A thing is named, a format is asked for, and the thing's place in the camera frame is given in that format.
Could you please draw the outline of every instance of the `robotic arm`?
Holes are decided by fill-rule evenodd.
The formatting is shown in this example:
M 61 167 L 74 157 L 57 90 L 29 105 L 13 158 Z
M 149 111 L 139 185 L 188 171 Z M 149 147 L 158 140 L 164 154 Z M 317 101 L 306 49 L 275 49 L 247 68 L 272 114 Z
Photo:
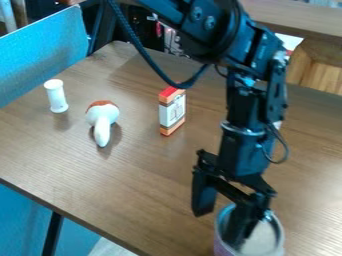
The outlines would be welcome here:
M 285 49 L 274 33 L 256 24 L 237 0 L 136 0 L 176 29 L 184 52 L 203 63 L 183 83 L 173 82 L 151 59 L 122 15 L 108 0 L 132 43 L 147 63 L 171 86 L 189 88 L 214 64 L 226 78 L 226 120 L 218 155 L 200 150 L 194 167 L 192 210 L 195 216 L 212 212 L 217 192 L 235 204 L 223 239 L 239 249 L 259 220 L 267 218 L 276 192 L 262 178 L 272 163 L 287 159 L 287 145 L 276 128 L 284 120 L 286 102 Z M 227 75 L 219 70 L 227 69 Z M 258 80 L 265 85 L 257 85 Z M 272 159 L 275 141 L 285 149 L 280 161 Z M 234 187 L 239 182 L 255 192 L 248 195 Z

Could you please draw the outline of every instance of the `toy mushroom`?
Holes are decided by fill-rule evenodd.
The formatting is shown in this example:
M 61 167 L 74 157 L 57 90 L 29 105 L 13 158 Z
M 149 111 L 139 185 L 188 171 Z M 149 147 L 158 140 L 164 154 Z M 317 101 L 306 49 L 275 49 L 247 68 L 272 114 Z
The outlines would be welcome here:
M 118 106 L 109 100 L 95 101 L 88 107 L 86 120 L 94 126 L 94 138 L 99 147 L 107 146 L 111 125 L 118 119 L 119 114 Z

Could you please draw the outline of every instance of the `orange box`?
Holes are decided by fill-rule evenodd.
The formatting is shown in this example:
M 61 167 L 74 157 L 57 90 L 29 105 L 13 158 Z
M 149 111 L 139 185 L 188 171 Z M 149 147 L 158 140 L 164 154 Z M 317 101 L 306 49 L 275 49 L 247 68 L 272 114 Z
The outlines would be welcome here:
M 170 136 L 185 122 L 185 90 L 167 87 L 159 94 L 160 133 Z

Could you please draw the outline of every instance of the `white cup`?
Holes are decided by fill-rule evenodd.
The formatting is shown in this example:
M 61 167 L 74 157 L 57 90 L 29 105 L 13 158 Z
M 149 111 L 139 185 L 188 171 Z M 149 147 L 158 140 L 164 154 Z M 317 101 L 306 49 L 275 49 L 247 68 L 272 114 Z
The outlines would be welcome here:
M 46 93 L 50 101 L 50 110 L 53 113 L 63 113 L 68 110 L 69 105 L 66 102 L 63 81 L 60 79 L 51 79 L 44 83 Z

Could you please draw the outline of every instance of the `black cable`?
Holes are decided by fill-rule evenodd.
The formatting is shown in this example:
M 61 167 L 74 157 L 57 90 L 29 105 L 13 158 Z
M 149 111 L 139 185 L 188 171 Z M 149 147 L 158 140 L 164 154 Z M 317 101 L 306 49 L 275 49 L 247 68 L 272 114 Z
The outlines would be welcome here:
M 280 134 L 280 132 L 278 131 L 277 128 L 274 127 L 274 124 L 267 124 L 267 127 L 271 130 L 272 134 L 274 135 L 274 137 L 276 137 L 276 139 L 283 145 L 284 147 L 284 156 L 283 158 L 281 158 L 280 160 L 273 160 L 269 155 L 268 153 L 266 152 L 264 146 L 262 145 L 262 152 L 264 154 L 264 156 L 266 157 L 266 159 L 268 161 L 270 161 L 271 163 L 273 164 L 282 164 L 284 163 L 288 158 L 289 158 L 289 155 L 290 155 L 290 149 L 285 141 L 285 139 L 283 138 L 283 136 Z
M 227 78 L 228 74 L 223 74 L 223 73 L 221 72 L 221 70 L 219 69 L 218 65 L 215 65 L 215 70 L 216 70 L 216 72 L 217 72 L 220 76 L 222 76 L 222 77 L 224 77 L 224 78 Z
M 195 73 L 190 79 L 183 83 L 175 83 L 171 80 L 163 70 L 153 61 L 151 56 L 147 53 L 144 46 L 140 42 L 139 38 L 135 35 L 133 29 L 127 22 L 125 16 L 123 15 L 119 5 L 116 3 L 115 0 L 108 0 L 110 7 L 112 8 L 113 12 L 117 16 L 119 23 L 122 29 L 127 33 L 130 41 L 135 46 L 137 51 L 140 55 L 145 59 L 145 61 L 150 65 L 150 67 L 163 79 L 167 84 L 171 85 L 172 87 L 176 87 L 178 89 L 188 89 L 190 88 L 199 78 L 200 76 L 210 67 L 209 64 L 204 64 L 198 71 Z

